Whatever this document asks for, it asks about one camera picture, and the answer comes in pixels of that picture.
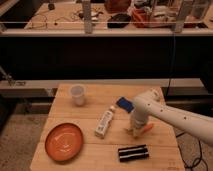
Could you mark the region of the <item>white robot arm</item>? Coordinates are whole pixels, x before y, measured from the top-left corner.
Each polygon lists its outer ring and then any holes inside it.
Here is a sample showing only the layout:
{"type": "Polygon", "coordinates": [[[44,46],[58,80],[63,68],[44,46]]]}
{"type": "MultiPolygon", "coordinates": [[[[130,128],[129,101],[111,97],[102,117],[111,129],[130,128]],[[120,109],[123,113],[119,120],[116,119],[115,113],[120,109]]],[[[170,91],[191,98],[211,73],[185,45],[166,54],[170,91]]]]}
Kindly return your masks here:
{"type": "Polygon", "coordinates": [[[153,116],[213,146],[212,117],[161,104],[156,89],[149,89],[136,95],[132,104],[134,109],[126,131],[134,138],[138,138],[150,128],[148,121],[149,117],[153,116]]]}

